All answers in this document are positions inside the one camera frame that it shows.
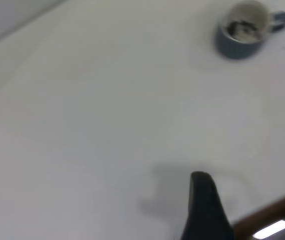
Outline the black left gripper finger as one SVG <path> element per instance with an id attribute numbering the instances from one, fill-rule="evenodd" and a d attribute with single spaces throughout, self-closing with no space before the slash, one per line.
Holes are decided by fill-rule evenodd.
<path id="1" fill-rule="evenodd" d="M 190 175 L 188 216 L 181 239 L 234 239 L 216 184 L 207 172 L 195 171 Z"/>

